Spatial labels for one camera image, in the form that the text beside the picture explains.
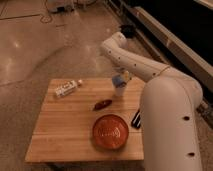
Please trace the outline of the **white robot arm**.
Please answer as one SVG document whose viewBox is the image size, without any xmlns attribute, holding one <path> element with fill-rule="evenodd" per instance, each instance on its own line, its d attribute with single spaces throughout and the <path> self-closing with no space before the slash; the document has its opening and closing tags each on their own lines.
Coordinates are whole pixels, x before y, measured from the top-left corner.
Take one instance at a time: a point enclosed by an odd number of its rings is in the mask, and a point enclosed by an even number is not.
<svg viewBox="0 0 213 171">
<path fill-rule="evenodd" d="M 100 45 L 104 56 L 145 82 L 140 97 L 146 171 L 202 171 L 195 111 L 203 90 L 193 77 L 125 49 L 116 32 Z"/>
</svg>

